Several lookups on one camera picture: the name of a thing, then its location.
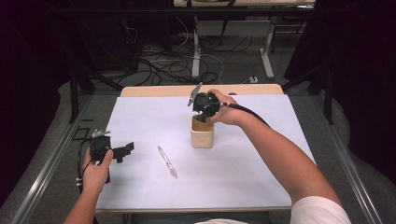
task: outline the hand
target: hand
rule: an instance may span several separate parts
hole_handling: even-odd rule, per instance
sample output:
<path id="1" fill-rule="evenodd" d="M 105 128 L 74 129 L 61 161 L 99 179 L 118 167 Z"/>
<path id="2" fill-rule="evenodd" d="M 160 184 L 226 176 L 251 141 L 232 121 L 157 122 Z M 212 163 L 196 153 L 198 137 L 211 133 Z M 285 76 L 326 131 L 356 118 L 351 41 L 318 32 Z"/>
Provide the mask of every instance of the hand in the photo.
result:
<path id="1" fill-rule="evenodd" d="M 96 166 L 91 161 L 91 149 L 88 147 L 85 152 L 84 164 L 82 165 L 83 170 L 88 163 L 90 163 L 85 169 L 83 176 L 83 191 L 82 193 L 90 193 L 94 196 L 98 196 L 106 183 L 108 175 L 108 167 L 113 160 L 113 150 L 108 150 L 105 158 L 103 159 L 101 165 Z"/>
<path id="2" fill-rule="evenodd" d="M 238 103 L 233 99 L 231 96 L 226 96 L 222 94 L 219 90 L 210 90 L 208 93 L 213 93 L 220 102 L 223 103 L 231 103 L 237 105 Z M 216 122 L 223 122 L 225 124 L 231 125 L 239 125 L 239 118 L 240 116 L 244 116 L 244 112 L 238 109 L 230 108 L 225 105 L 221 105 L 219 112 L 207 118 L 206 121 L 216 123 Z"/>

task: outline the table leg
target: table leg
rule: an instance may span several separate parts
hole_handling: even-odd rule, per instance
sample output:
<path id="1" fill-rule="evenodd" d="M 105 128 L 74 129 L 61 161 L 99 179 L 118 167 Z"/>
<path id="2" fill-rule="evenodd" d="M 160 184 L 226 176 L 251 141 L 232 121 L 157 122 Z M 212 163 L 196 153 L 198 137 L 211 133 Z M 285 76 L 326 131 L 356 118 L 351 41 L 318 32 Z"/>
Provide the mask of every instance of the table leg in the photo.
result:
<path id="1" fill-rule="evenodd" d="M 262 56 L 262 65 L 264 66 L 265 75 L 268 79 L 274 79 L 274 72 L 271 67 L 270 59 L 268 58 L 268 52 L 271 48 L 271 41 L 274 36 L 274 30 L 276 26 L 276 17 L 272 17 L 270 25 L 268 27 L 268 34 L 265 37 L 264 49 L 260 49 L 260 55 Z"/>
<path id="2" fill-rule="evenodd" d="M 194 56 L 192 58 L 192 73 L 191 77 L 199 76 L 199 64 L 201 60 L 201 49 L 199 48 L 199 39 L 196 30 L 194 30 Z"/>

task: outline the wooden table edge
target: wooden table edge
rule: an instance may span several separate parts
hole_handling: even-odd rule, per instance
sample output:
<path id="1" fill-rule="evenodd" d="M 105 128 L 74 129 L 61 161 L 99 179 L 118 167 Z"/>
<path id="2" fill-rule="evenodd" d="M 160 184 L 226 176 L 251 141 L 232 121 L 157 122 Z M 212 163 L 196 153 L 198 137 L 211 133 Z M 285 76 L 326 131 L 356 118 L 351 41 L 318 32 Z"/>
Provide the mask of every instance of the wooden table edge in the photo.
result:
<path id="1" fill-rule="evenodd" d="M 190 96 L 194 88 L 192 85 L 125 87 L 120 97 Z M 223 94 L 283 94 L 278 84 L 203 85 L 200 92 L 210 89 L 218 89 Z"/>

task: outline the small wooden container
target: small wooden container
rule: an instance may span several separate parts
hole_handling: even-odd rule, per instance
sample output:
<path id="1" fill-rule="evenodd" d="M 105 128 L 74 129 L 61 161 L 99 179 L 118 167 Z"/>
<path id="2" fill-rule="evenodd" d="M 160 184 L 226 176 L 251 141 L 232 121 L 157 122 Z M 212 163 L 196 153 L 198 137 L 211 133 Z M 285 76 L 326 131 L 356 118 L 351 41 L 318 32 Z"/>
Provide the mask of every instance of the small wooden container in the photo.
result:
<path id="1" fill-rule="evenodd" d="M 213 147 L 215 125 L 213 123 L 202 123 L 194 115 L 191 118 L 191 143 L 193 147 Z"/>

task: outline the desk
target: desk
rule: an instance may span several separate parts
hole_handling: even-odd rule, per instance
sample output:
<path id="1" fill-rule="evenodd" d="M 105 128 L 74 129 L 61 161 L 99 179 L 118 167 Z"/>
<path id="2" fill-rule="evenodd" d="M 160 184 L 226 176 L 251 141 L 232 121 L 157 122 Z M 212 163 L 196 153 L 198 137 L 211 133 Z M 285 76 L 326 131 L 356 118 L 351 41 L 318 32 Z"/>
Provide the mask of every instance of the desk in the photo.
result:
<path id="1" fill-rule="evenodd" d="M 282 94 L 279 86 L 203 86 L 202 91 L 210 88 L 237 93 L 234 98 L 239 104 L 261 115 L 313 160 L 289 98 Z M 113 147 L 134 142 L 135 150 L 124 157 L 123 163 L 112 162 L 111 182 L 105 185 L 96 212 L 262 211 L 290 208 L 288 193 L 237 127 L 217 123 L 212 148 L 191 146 L 190 120 L 193 112 L 187 108 L 187 102 L 193 89 L 194 86 L 124 89 L 107 129 L 111 131 Z M 173 163 L 178 179 L 169 174 L 158 152 L 158 145 Z"/>
<path id="2" fill-rule="evenodd" d="M 236 0 L 234 7 L 286 7 L 299 5 L 312 5 L 315 0 Z M 228 2 L 205 3 L 191 1 L 192 7 L 226 7 Z M 186 0 L 174 0 L 175 7 L 186 7 Z M 192 62 L 192 77 L 199 76 L 201 49 L 199 47 L 200 35 L 220 35 L 222 21 L 198 21 L 195 17 L 196 31 L 194 31 L 194 57 Z M 268 79 L 274 78 L 274 73 L 268 58 L 269 48 L 276 27 L 276 17 L 270 21 L 228 21 L 224 35 L 252 35 L 266 36 L 264 48 L 260 49 L 262 64 Z"/>

